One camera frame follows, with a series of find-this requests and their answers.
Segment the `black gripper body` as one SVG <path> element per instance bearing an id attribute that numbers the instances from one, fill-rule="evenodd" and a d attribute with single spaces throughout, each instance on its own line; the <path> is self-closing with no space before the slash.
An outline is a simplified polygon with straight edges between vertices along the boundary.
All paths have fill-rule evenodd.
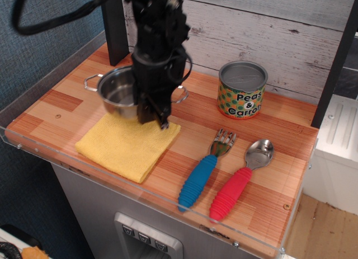
<path id="1" fill-rule="evenodd" d="M 139 95 L 145 93 L 155 102 L 166 102 L 171 107 L 172 93 L 183 81 L 185 56 L 175 53 L 168 61 L 153 62 L 139 53 L 134 53 L 132 60 Z"/>

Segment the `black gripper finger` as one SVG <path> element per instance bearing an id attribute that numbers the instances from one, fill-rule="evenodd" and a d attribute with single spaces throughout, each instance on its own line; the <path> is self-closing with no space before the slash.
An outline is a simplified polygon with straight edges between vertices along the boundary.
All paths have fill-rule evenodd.
<path id="1" fill-rule="evenodd" d="M 156 121 L 162 130 L 168 129 L 171 114 L 169 103 L 155 102 L 149 95 L 141 93 L 138 97 L 137 116 L 141 124 Z"/>

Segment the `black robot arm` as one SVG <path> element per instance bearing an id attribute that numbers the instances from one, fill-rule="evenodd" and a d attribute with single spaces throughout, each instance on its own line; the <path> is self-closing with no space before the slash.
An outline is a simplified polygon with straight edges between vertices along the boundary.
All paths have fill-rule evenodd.
<path id="1" fill-rule="evenodd" d="M 134 102 L 141 124 L 157 121 L 169 127 L 172 94 L 189 77 L 186 63 L 192 59 L 183 47 L 190 27 L 183 0 L 128 0 L 137 27 L 132 53 Z"/>

